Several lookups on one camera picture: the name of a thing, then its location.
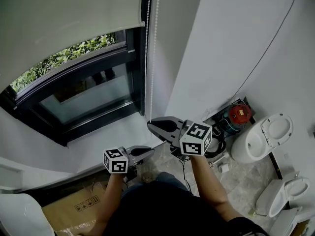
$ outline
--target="toilet lid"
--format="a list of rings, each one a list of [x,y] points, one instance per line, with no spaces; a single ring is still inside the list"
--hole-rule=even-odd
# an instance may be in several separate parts
[[[284,187],[287,200],[293,201],[304,196],[309,189],[310,184],[310,180],[304,177],[299,177],[287,183]]]
[[[293,122],[288,115],[275,114],[268,117],[261,126],[267,143],[275,148],[285,143],[293,132]]]

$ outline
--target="marble floor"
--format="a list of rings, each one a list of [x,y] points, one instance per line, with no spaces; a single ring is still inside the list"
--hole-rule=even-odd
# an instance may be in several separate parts
[[[260,225],[264,230],[269,231],[275,218],[248,215],[249,211],[255,208],[257,198],[269,182],[272,179],[278,179],[269,156],[252,164],[238,164],[231,158],[223,159],[219,164],[223,162],[228,163],[230,168],[228,172],[219,173],[216,165],[212,169],[226,189],[231,204],[243,216]],[[163,171],[173,174],[185,184],[183,165],[178,158],[170,153],[169,144],[167,143],[156,147],[153,157],[148,162],[138,166],[138,177],[129,182],[128,186],[139,182],[141,174],[144,172],[152,172],[154,177],[156,177],[158,173]],[[185,175],[191,186],[192,193],[195,196],[199,196],[190,161],[185,163]]]

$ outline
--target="white roller blind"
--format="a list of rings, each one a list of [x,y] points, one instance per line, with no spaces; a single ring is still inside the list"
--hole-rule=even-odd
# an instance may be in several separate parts
[[[75,43],[139,27],[141,0],[0,0],[0,91]]]

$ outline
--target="tree leaves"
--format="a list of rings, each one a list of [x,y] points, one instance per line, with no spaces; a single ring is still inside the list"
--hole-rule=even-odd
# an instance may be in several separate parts
[[[68,60],[76,59],[77,57],[98,50],[102,47],[109,46],[116,43],[116,36],[114,33],[102,35],[83,41],[82,43],[75,44],[69,48],[51,55],[50,57],[39,62],[30,70],[23,73],[19,78],[13,81],[10,86],[19,92],[34,80],[53,70],[54,68],[66,63]]]

